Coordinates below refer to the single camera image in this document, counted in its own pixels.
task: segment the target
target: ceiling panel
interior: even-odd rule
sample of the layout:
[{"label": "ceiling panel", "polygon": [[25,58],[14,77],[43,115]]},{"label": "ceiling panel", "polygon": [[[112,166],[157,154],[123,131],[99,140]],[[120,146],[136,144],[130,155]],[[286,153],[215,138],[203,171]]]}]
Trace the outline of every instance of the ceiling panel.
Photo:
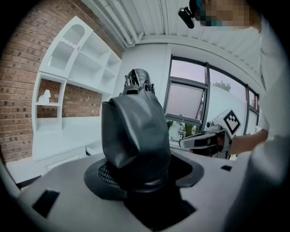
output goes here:
[{"label": "ceiling panel", "polygon": [[145,35],[177,35],[180,37],[201,40],[229,52],[239,58],[251,69],[259,73],[260,35],[253,28],[227,31],[227,28],[204,27],[195,20],[194,29],[189,29],[178,16],[180,7],[189,5],[189,0],[127,0],[133,2],[135,8],[121,0],[133,25],[137,30],[142,28]]}]

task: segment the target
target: gray platform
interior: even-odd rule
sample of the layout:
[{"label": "gray platform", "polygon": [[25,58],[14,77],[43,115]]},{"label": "gray platform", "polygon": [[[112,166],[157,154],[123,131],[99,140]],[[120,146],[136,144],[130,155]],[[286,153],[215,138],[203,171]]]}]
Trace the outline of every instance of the gray platform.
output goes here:
[{"label": "gray platform", "polygon": [[[182,198],[197,211],[164,232],[191,232],[193,229],[195,232],[208,232],[213,227],[215,231],[222,231],[224,217],[241,187],[250,153],[244,153],[236,161],[231,161],[172,150],[173,154],[175,152],[200,163],[204,167],[204,177],[193,187],[180,190]],[[47,216],[47,220],[60,230],[150,232],[123,202],[103,200],[88,189],[83,176],[86,169],[96,161],[97,157],[89,156],[54,168],[26,189],[19,200],[31,207],[45,190],[60,192]],[[231,171],[221,169],[224,165],[231,166]]]}]

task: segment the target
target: black rectangular slot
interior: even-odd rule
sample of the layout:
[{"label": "black rectangular slot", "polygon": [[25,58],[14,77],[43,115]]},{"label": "black rectangular slot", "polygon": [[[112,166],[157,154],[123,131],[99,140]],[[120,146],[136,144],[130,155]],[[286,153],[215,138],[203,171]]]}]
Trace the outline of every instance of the black rectangular slot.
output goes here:
[{"label": "black rectangular slot", "polygon": [[59,192],[46,190],[37,200],[37,202],[35,202],[32,208],[41,216],[46,218],[58,196]]},{"label": "black rectangular slot", "polygon": [[19,189],[22,189],[26,186],[29,186],[31,185],[35,180],[37,180],[39,177],[41,176],[37,176],[37,177],[34,177],[32,179],[28,179],[26,181],[23,181],[23,182],[20,182],[20,183],[17,183],[16,186],[19,188]]},{"label": "black rectangular slot", "polygon": [[221,169],[224,169],[224,170],[226,170],[226,171],[229,172],[229,171],[231,171],[232,167],[231,166],[224,165],[224,166],[221,167]]}]

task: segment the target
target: white ceiling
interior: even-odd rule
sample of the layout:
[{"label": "white ceiling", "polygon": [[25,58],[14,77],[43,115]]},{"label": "white ceiling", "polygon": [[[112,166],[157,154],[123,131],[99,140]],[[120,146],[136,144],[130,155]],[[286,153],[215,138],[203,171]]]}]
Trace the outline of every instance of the white ceiling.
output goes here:
[{"label": "white ceiling", "polygon": [[[111,16],[104,10],[99,0],[82,0],[93,2],[98,5],[103,15],[115,25]],[[194,29],[189,29],[182,19],[178,16],[180,7],[189,5],[189,0],[119,0],[127,15],[129,16],[135,31],[139,34],[144,31],[143,40],[150,37],[150,39],[159,38],[170,43],[170,39],[187,40],[194,46],[195,42],[203,44],[205,47],[217,48],[221,53],[227,52],[227,57],[230,55],[232,59],[240,62],[242,61],[246,67],[252,72],[255,72],[256,78],[259,79],[260,65],[260,35],[254,28],[241,29],[236,31],[225,31],[226,28],[204,27],[198,21],[195,21]],[[110,4],[112,10],[122,21],[119,12],[115,9],[113,4]],[[124,26],[127,33],[130,34],[128,28]]]}]

